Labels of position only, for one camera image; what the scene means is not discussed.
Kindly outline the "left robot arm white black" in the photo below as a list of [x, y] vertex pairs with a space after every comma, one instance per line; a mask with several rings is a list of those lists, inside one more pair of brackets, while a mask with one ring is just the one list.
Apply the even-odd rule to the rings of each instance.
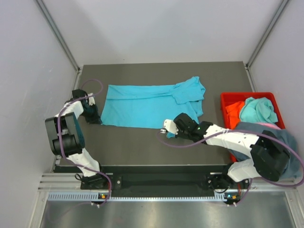
[[78, 122], [80, 116], [88, 124], [102, 123], [93, 94], [77, 89], [72, 91], [72, 98], [60, 113], [45, 120], [50, 148], [53, 154], [64, 155], [67, 161], [81, 170], [83, 176], [75, 177], [83, 184], [103, 188], [107, 185], [108, 177], [101, 173], [100, 163], [85, 149], [85, 138]]

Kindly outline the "bright cyan t shirt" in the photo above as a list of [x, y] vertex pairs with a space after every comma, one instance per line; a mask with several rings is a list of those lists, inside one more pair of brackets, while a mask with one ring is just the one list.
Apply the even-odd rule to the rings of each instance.
[[194, 76], [175, 85], [109, 85], [102, 124], [161, 129], [166, 119], [181, 113], [198, 122], [206, 92], [199, 79]]

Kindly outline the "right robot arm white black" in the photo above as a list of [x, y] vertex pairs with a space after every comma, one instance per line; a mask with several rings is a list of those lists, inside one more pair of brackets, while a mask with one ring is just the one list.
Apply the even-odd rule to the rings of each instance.
[[197, 123], [185, 113], [179, 114], [174, 120], [166, 119], [163, 126], [175, 137], [220, 146], [244, 155], [242, 161], [229, 165], [227, 172], [222, 175], [222, 183], [227, 188], [257, 177], [277, 182], [290, 160], [290, 152], [270, 131], [263, 131], [261, 136], [241, 133], [211, 122]]

